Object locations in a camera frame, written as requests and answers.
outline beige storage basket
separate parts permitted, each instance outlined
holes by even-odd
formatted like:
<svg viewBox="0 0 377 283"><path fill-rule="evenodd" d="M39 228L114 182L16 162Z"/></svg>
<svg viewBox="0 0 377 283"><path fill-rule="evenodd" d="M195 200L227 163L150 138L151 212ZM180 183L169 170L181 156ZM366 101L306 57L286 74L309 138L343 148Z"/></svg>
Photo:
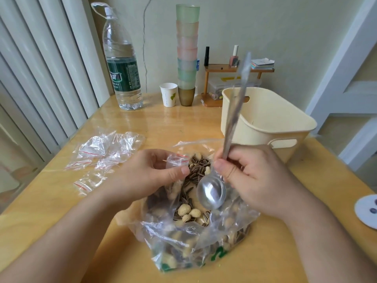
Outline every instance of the beige storage basket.
<svg viewBox="0 0 377 283"><path fill-rule="evenodd" d="M223 134L232 89L226 88L222 91ZM244 145L271 145L278 156L287 162L308 133L317 127L316 121L271 90L247 87L246 95L250 99L242 105L232 142Z"/></svg>

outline white radiator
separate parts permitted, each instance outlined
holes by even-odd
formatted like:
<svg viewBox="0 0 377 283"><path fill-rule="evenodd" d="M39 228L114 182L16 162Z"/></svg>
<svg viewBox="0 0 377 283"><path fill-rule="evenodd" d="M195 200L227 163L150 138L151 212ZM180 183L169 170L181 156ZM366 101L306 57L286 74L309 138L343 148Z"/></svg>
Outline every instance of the white radiator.
<svg viewBox="0 0 377 283"><path fill-rule="evenodd" d="M112 93L90 10L88 0L0 0L0 128L37 166Z"/></svg>

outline water bottle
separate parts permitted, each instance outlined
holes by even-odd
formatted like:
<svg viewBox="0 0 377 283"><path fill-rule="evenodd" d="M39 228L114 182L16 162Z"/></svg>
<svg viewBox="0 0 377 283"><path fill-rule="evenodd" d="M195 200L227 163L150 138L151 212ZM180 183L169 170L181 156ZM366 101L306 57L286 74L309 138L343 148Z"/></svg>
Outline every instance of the water bottle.
<svg viewBox="0 0 377 283"><path fill-rule="evenodd" d="M143 107L138 65L129 33L108 4L95 2L91 6L106 18L102 33L103 50L119 107L125 110ZM97 12L95 6L103 6L106 16Z"/></svg>

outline person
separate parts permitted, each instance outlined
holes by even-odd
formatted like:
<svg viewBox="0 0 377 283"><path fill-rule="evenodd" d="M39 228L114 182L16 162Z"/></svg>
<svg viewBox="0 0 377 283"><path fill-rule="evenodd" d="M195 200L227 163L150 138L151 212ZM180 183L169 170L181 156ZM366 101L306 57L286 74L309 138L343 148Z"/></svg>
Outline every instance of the person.
<svg viewBox="0 0 377 283"><path fill-rule="evenodd" d="M0 282L80 282L118 211L189 174L188 167L165 169L169 154L158 149L136 153L11 263ZM374 263L271 148L236 145L230 161L221 154L215 154L214 168L242 199L288 226L310 283L377 282Z"/></svg>

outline person's left arm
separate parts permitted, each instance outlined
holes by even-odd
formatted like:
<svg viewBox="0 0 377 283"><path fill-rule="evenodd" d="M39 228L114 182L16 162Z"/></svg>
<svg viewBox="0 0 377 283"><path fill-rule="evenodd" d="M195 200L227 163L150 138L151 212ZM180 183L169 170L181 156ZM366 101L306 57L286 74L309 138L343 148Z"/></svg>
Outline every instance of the person's left arm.
<svg viewBox="0 0 377 283"><path fill-rule="evenodd" d="M118 211L189 174L188 167L165 169L169 154L136 153L1 272L0 282L80 282Z"/></svg>

